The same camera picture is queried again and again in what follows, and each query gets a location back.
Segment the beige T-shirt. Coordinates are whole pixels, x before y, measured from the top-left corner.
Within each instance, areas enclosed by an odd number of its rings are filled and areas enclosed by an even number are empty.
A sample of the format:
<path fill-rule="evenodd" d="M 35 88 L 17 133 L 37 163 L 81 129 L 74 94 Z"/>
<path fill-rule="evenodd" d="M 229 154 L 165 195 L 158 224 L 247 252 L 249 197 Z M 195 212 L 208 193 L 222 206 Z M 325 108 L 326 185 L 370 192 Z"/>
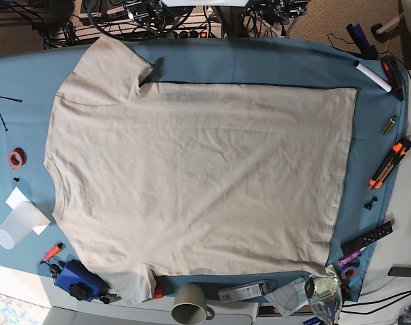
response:
<path fill-rule="evenodd" d="M 323 274 L 357 91 L 151 72 L 101 37 L 56 93 L 44 165 L 83 265 L 132 304 L 156 276 Z"/>

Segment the red cube block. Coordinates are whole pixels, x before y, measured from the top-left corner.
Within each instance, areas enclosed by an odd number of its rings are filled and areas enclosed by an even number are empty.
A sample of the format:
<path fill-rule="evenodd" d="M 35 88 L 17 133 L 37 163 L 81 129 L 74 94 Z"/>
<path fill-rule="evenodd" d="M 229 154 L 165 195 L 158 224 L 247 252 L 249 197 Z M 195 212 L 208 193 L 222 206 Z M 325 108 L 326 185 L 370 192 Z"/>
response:
<path fill-rule="evenodd" d="M 155 299 L 161 299 L 165 295 L 165 289 L 161 284 L 157 284 L 155 289 L 154 289 L 154 295 L 153 295 L 153 300 Z"/>

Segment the black white packaged item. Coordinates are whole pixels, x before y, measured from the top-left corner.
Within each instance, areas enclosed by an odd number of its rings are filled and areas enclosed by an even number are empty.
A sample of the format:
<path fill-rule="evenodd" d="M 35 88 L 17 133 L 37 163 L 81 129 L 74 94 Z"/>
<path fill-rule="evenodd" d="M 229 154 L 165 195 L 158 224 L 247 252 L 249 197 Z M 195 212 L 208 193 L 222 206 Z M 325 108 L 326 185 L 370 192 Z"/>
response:
<path fill-rule="evenodd" d="M 261 280 L 241 286 L 224 288 L 217 291 L 219 300 L 222 303 L 233 303 L 255 299 L 265 296 L 276 289 L 276 283 L 269 280 Z"/>

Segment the grey ceramic mug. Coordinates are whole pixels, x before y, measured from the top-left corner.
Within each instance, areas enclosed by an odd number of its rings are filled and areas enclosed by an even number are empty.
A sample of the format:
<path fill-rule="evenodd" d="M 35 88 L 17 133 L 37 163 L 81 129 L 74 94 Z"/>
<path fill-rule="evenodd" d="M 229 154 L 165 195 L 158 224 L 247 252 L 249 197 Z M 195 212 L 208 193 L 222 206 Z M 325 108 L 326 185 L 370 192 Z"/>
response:
<path fill-rule="evenodd" d="M 197 325 L 213 320 L 215 312 L 207 305 L 203 289 L 197 284 L 189 283 L 178 290 L 171 316 L 178 324 Z"/>

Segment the folded paper map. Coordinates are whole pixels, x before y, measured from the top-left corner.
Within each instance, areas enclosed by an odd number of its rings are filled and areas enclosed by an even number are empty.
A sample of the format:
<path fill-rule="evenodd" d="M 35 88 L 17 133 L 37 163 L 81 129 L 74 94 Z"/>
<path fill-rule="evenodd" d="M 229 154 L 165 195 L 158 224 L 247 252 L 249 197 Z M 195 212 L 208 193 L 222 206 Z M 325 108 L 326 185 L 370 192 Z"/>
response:
<path fill-rule="evenodd" d="M 309 304 L 305 294 L 305 283 L 304 278 L 297 278 L 265 295 L 265 299 L 280 315 L 287 318 Z"/>

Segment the small black screws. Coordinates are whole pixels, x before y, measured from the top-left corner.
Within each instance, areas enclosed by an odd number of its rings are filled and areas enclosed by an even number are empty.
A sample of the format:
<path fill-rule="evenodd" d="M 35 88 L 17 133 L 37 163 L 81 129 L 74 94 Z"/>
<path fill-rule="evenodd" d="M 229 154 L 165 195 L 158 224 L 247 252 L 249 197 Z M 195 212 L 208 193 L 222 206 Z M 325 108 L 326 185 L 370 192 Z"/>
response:
<path fill-rule="evenodd" d="M 371 200 L 364 205 L 364 208 L 370 211 L 373 208 L 374 203 L 376 203 L 377 201 L 378 198 L 376 196 L 373 196 Z"/>

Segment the black remote control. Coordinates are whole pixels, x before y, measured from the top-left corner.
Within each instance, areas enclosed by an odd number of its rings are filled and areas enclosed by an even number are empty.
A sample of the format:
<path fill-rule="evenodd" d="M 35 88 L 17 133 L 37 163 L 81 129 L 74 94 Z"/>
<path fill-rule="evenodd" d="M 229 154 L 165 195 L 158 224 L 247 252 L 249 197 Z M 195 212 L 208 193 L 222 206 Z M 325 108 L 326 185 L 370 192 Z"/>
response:
<path fill-rule="evenodd" d="M 372 243 L 384 238 L 385 236 L 388 236 L 393 232 L 393 224 L 393 221 L 388 221 L 374 228 L 373 230 L 370 230 L 369 232 L 366 232 L 365 234 L 362 234 L 361 236 L 358 236 L 357 238 L 350 240 L 345 244 L 342 244 L 341 250 L 343 255 L 345 257 L 349 256 L 356 251 L 359 251 L 362 248 L 367 247 Z"/>

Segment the blue box with knob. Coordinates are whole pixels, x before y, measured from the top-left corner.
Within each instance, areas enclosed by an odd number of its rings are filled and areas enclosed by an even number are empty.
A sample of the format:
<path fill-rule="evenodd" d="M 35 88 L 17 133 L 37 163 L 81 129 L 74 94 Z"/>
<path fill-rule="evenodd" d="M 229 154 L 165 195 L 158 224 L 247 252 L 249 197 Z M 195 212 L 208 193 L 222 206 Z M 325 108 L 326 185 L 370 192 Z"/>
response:
<path fill-rule="evenodd" d="M 65 263 L 56 277 L 55 285 L 77 301 L 87 302 L 99 299 L 108 288 L 98 275 L 91 273 L 80 261 L 74 259 Z"/>

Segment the purple tape roll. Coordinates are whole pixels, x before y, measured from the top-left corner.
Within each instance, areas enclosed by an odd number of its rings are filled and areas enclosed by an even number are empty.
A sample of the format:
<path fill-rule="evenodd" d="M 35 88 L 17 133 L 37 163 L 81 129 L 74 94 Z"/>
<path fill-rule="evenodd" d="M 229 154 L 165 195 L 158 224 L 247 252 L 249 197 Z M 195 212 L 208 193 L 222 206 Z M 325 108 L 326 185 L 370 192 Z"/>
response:
<path fill-rule="evenodd" d="M 346 265 L 341 268 L 342 279 L 349 280 L 358 274 L 358 267 L 354 265 Z"/>

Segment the orange black utility knife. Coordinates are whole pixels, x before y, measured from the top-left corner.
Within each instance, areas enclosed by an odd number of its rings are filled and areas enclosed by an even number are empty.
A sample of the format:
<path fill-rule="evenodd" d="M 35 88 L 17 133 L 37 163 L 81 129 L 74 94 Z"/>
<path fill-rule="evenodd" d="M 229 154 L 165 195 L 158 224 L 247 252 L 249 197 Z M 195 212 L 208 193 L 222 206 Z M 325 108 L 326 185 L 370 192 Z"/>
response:
<path fill-rule="evenodd" d="M 384 157 L 378 169 L 375 171 L 374 175 L 371 177 L 368 187 L 370 191 L 379 189 L 382 186 L 389 174 L 396 166 L 398 166 L 410 148 L 411 141 L 406 137 L 399 139 L 398 142 L 393 145 Z"/>

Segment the white marker pen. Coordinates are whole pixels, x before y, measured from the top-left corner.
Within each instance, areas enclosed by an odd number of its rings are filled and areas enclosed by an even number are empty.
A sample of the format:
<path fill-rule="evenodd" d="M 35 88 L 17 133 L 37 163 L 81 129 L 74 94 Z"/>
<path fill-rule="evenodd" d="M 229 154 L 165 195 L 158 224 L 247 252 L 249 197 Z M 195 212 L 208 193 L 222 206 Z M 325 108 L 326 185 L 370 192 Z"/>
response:
<path fill-rule="evenodd" d="M 392 90 L 392 86 L 388 84 L 383 78 L 381 78 L 377 73 L 375 73 L 373 70 L 369 69 L 367 66 L 363 65 L 360 61 L 354 60 L 353 61 L 354 67 L 360 71 L 362 74 L 364 74 L 366 77 L 368 77 L 371 81 L 376 83 L 379 87 L 381 87 L 384 91 L 387 93 L 390 93 Z"/>

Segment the red tape roll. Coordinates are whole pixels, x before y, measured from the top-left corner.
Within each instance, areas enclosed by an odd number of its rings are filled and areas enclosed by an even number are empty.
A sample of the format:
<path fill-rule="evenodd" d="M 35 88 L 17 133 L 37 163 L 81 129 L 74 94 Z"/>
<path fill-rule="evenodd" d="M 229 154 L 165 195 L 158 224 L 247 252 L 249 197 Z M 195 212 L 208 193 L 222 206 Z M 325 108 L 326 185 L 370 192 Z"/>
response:
<path fill-rule="evenodd" d="M 19 169 L 26 163 L 26 154 L 21 148 L 15 148 L 8 154 L 8 162 L 12 169 Z"/>

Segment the white paper sheet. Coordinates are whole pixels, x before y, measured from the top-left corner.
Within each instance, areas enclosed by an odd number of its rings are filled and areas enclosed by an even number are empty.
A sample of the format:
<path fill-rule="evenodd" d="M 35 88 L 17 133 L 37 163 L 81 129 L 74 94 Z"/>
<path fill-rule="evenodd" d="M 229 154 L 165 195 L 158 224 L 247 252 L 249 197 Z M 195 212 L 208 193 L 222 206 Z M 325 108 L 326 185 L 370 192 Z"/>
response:
<path fill-rule="evenodd" d="M 35 208 L 37 215 L 39 216 L 39 221 L 36 224 L 36 226 L 33 228 L 33 232 L 39 236 L 47 228 L 47 226 L 51 223 L 51 221 L 42 213 L 42 211 L 35 204 L 33 204 L 22 193 L 22 191 L 18 187 L 15 187 L 13 191 L 11 192 L 11 194 L 6 199 L 5 203 L 9 208 L 14 210 L 21 202 L 31 203 L 31 205 L 33 205 L 33 207 Z"/>

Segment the orange black tool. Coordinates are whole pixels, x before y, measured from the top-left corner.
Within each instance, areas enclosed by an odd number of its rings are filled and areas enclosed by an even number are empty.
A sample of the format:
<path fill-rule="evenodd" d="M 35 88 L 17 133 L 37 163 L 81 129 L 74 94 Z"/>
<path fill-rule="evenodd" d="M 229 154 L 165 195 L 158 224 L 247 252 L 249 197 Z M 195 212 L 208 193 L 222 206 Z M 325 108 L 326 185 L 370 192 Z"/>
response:
<path fill-rule="evenodd" d="M 383 56 L 381 58 L 383 71 L 391 85 L 391 94 L 400 102 L 404 100 L 402 77 L 397 61 L 393 56 Z"/>

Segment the black phone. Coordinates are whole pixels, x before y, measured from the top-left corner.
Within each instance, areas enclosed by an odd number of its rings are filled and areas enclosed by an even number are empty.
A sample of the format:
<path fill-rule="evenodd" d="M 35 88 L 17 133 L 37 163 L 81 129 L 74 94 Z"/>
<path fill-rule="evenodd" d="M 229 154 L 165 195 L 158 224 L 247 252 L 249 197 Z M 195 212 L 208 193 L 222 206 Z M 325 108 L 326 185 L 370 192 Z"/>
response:
<path fill-rule="evenodd" d="M 411 265 L 393 265 L 387 275 L 389 277 L 411 278 Z"/>

